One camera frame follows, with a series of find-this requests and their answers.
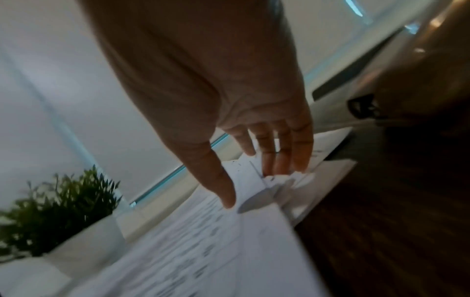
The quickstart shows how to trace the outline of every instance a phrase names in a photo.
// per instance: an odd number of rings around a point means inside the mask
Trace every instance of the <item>table top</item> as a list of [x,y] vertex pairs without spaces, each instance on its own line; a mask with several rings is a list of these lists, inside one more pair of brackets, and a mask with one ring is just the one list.
[[335,296],[470,295],[470,141],[355,128],[355,169],[296,232]]

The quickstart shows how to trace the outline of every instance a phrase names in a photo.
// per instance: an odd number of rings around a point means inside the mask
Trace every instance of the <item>white pot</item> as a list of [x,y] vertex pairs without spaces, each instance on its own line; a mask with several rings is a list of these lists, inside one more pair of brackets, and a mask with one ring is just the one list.
[[124,251],[124,237],[110,215],[62,243],[44,259],[65,275],[80,278],[117,260]]

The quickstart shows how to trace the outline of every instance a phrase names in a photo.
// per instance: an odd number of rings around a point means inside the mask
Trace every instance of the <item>potted plant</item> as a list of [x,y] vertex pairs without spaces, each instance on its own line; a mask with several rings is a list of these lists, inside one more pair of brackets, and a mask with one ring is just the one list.
[[0,256],[43,256],[64,274],[82,277],[125,248],[112,216],[121,200],[115,195],[119,183],[95,166],[77,179],[54,179],[34,188],[28,182],[27,198],[0,212]]

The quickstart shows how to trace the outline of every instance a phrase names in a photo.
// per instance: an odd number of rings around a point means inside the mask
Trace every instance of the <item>stack of paper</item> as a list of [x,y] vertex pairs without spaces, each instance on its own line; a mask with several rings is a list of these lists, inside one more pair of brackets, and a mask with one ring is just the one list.
[[352,168],[348,160],[322,163],[348,132],[315,136],[308,174],[262,178],[258,158],[224,162],[237,194],[232,209],[197,188],[122,259],[69,296],[329,296],[290,223]]

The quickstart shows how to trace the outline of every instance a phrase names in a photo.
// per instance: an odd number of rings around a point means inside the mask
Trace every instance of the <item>foliage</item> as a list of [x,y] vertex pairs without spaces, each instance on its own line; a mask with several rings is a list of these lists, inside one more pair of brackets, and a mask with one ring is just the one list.
[[29,190],[8,212],[0,211],[0,256],[41,256],[93,223],[113,213],[121,198],[119,183],[98,174],[96,167],[74,179],[54,175],[54,183]]

